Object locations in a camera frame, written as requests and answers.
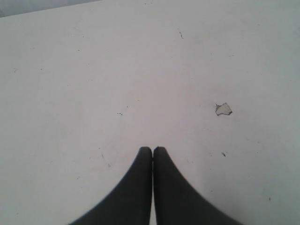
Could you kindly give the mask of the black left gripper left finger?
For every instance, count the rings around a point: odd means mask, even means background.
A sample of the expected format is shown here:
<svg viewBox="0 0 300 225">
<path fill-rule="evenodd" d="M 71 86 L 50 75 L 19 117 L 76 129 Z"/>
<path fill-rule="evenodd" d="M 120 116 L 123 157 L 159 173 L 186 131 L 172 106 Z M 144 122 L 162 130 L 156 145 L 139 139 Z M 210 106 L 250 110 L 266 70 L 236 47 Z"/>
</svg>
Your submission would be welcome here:
<svg viewBox="0 0 300 225">
<path fill-rule="evenodd" d="M 148 225 L 152 203 L 152 152 L 141 147 L 118 185 L 73 225 Z"/>
</svg>

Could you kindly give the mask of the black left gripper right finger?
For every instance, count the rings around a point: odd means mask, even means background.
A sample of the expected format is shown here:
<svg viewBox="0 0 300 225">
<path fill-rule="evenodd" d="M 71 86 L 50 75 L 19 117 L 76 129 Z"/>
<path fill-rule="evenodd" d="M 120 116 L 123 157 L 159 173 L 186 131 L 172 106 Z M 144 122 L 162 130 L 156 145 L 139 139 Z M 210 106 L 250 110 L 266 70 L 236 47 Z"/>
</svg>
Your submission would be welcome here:
<svg viewBox="0 0 300 225">
<path fill-rule="evenodd" d="M 159 146 L 153 151 L 153 191 L 158 225 L 240 224 L 203 198 Z"/>
</svg>

